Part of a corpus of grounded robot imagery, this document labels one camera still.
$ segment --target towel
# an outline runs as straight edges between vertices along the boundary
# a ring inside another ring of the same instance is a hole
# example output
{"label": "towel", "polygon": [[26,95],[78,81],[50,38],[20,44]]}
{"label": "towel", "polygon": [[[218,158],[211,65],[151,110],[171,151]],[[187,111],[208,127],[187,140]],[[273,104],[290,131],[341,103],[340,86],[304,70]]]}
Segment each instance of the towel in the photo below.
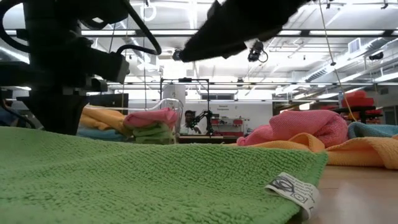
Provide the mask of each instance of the towel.
{"label": "towel", "polygon": [[140,111],[131,113],[126,116],[123,124],[129,129],[134,129],[161,122],[167,124],[171,129],[175,125],[177,118],[178,116],[175,111],[171,110],[170,108],[163,108],[154,111]]}
{"label": "towel", "polygon": [[131,136],[131,131],[123,126],[124,115],[116,110],[83,108],[80,123],[87,128],[99,130],[115,129],[124,136]]}
{"label": "towel", "polygon": [[264,186],[314,185],[326,154],[212,144],[95,141],[0,128],[1,224],[273,223],[300,211]]}
{"label": "towel", "polygon": [[163,131],[148,136],[136,136],[135,143],[138,144],[174,144],[175,137],[171,130]]}
{"label": "towel", "polygon": [[300,133],[312,134],[329,147],[347,140],[347,124],[338,113],[328,110],[285,111],[273,116],[269,125],[256,128],[246,138],[239,138],[237,144],[250,146],[268,141],[286,141]]}
{"label": "towel", "polygon": [[319,139],[302,133],[292,137],[289,141],[265,142],[251,147],[326,151],[329,157],[328,165],[398,169],[398,136],[393,138],[355,138],[325,149]]}
{"label": "towel", "polygon": [[398,134],[398,126],[387,124],[364,124],[352,122],[348,126],[348,138],[360,137],[392,137]]}
{"label": "towel", "polygon": [[168,132],[171,133],[172,131],[165,123],[154,123],[150,126],[146,126],[143,128],[134,128],[132,130],[132,134],[134,137],[143,137],[143,136],[151,136],[154,134]]}
{"label": "towel", "polygon": [[98,130],[91,128],[78,128],[77,136],[86,137],[91,139],[105,140],[105,141],[124,141],[126,137],[118,133],[114,129]]}

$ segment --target pink towel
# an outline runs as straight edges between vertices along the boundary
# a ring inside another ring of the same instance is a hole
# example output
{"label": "pink towel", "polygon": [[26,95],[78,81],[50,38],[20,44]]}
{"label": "pink towel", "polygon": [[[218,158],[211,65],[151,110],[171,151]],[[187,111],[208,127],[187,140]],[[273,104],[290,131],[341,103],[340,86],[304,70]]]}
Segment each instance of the pink towel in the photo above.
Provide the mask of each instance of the pink towel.
{"label": "pink towel", "polygon": [[312,134],[330,147],[347,140],[347,124],[333,111],[285,111],[272,117],[269,125],[256,128],[246,138],[239,138],[237,144],[250,146],[276,140],[287,141],[299,133]]}
{"label": "pink towel", "polygon": [[170,108],[155,111],[140,111],[126,116],[123,124],[127,128],[141,128],[156,122],[162,122],[172,128],[177,121],[177,113]]}

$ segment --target black cable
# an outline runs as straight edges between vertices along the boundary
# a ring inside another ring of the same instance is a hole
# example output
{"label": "black cable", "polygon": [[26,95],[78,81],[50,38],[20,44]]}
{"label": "black cable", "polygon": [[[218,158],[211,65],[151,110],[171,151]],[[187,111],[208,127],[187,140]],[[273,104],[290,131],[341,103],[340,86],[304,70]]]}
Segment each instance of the black cable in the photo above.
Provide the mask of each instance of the black cable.
{"label": "black cable", "polygon": [[9,44],[11,47],[14,47],[15,49],[18,49],[22,52],[29,53],[30,47],[27,45],[21,44],[18,41],[11,38],[7,34],[7,32],[4,28],[4,24],[3,24],[4,15],[6,14],[6,12],[8,10],[10,10],[12,7],[14,7],[20,3],[23,3],[24,1],[25,0],[2,0],[0,2],[0,38],[2,38],[2,40],[5,41],[5,43]]}
{"label": "black cable", "polygon": [[112,37],[111,37],[111,45],[109,46],[108,53],[111,53],[112,50],[112,44],[113,44],[113,35],[114,35],[114,30],[116,29],[116,24],[113,24],[113,32],[112,32]]}
{"label": "black cable", "polygon": [[267,52],[265,50],[262,50],[262,51],[267,56],[267,59],[265,61],[262,61],[262,60],[259,59],[258,61],[261,62],[261,63],[266,63],[268,61],[268,54],[267,54]]}
{"label": "black cable", "polygon": [[36,125],[35,125],[31,120],[29,120],[29,119],[27,119],[26,117],[24,117],[24,116],[22,116],[22,115],[20,115],[20,114],[17,114],[17,113],[15,113],[15,112],[13,112],[12,110],[8,109],[8,107],[6,106],[6,104],[5,104],[4,101],[3,101],[1,91],[0,91],[0,106],[1,106],[1,108],[2,108],[3,110],[7,111],[8,113],[10,113],[10,114],[16,116],[16,117],[19,118],[19,119],[24,120],[26,123],[29,124],[30,128],[36,129]]}
{"label": "black cable", "polygon": [[133,7],[130,5],[130,2],[128,0],[121,0],[123,4],[126,5],[126,9],[129,13],[129,15],[132,17],[134,22],[138,25],[138,27],[142,30],[144,35],[149,39],[150,43],[154,46],[155,50],[153,49],[148,49],[145,47],[141,46],[136,46],[132,44],[126,44],[121,46],[116,53],[121,54],[123,50],[126,49],[133,49],[133,50],[140,50],[142,52],[148,53],[148,54],[153,54],[153,55],[160,55],[162,53],[162,48],[160,47],[158,41],[154,37],[154,35],[149,31],[148,27],[144,24],[142,19],[139,17],[137,12],[133,9]]}

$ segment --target ceiling light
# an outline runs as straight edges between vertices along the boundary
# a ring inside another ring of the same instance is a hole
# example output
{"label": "ceiling light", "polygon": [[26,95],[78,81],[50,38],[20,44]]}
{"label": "ceiling light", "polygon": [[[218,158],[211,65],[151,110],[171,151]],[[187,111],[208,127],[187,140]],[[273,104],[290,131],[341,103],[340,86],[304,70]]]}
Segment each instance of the ceiling light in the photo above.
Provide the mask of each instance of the ceiling light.
{"label": "ceiling light", "polygon": [[193,35],[197,30],[151,30],[153,35]]}
{"label": "ceiling light", "polygon": [[309,110],[311,103],[304,103],[303,105],[298,106],[300,110]]}
{"label": "ceiling light", "polygon": [[8,49],[6,49],[6,48],[4,48],[4,47],[0,47],[0,50],[2,50],[3,52],[5,52],[5,53],[7,53],[7,54],[9,54],[9,55],[11,55],[11,56],[17,58],[17,59],[20,60],[21,62],[29,63],[29,58],[26,57],[26,56],[23,56],[23,55],[21,55],[21,54],[19,54],[19,53],[15,53],[15,52],[13,52],[13,51],[11,51],[11,50],[8,50]]}
{"label": "ceiling light", "polygon": [[27,90],[27,91],[32,90],[30,87],[27,87],[27,86],[16,86],[16,88],[20,88],[21,90]]}
{"label": "ceiling light", "polygon": [[112,35],[135,35],[134,30],[82,30],[81,34],[83,36],[112,36]]}
{"label": "ceiling light", "polygon": [[282,30],[278,33],[278,35],[300,35],[300,30]]}
{"label": "ceiling light", "polygon": [[[384,30],[328,30],[328,35],[381,35]],[[310,35],[325,35],[324,30],[312,30]]]}
{"label": "ceiling light", "polygon": [[337,95],[338,95],[338,93],[325,93],[325,94],[322,94],[320,96],[317,96],[317,98],[318,99],[327,99],[327,98],[331,98],[331,97],[334,97],[334,96],[337,96]]}
{"label": "ceiling light", "polygon": [[383,75],[383,76],[375,79],[374,81],[383,82],[383,81],[391,80],[391,79],[394,79],[394,78],[398,78],[398,72],[392,73],[392,74],[388,74],[388,75]]}
{"label": "ceiling light", "polygon": [[361,75],[362,75],[362,74],[360,74],[360,73],[357,73],[357,74],[354,74],[354,75],[350,75],[350,76],[347,76],[347,77],[345,77],[345,78],[342,78],[342,79],[340,80],[340,82],[351,81],[351,80],[354,80],[355,78],[360,77]]}

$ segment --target green towel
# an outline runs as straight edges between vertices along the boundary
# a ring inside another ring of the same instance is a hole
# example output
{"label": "green towel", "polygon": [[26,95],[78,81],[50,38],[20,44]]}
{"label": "green towel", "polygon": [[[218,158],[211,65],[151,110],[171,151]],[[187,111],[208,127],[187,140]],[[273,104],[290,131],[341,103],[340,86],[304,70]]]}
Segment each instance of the green towel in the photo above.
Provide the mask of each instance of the green towel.
{"label": "green towel", "polygon": [[170,130],[150,136],[136,137],[135,143],[138,144],[174,144],[173,132]]}
{"label": "green towel", "polygon": [[0,128],[0,223],[286,223],[281,172],[318,184],[327,155],[107,142]]}
{"label": "green towel", "polygon": [[153,134],[159,134],[163,132],[170,132],[170,128],[165,123],[155,123],[155,125],[150,125],[149,127],[145,128],[134,128],[132,130],[132,134],[135,137],[142,137],[142,136],[150,136]]}

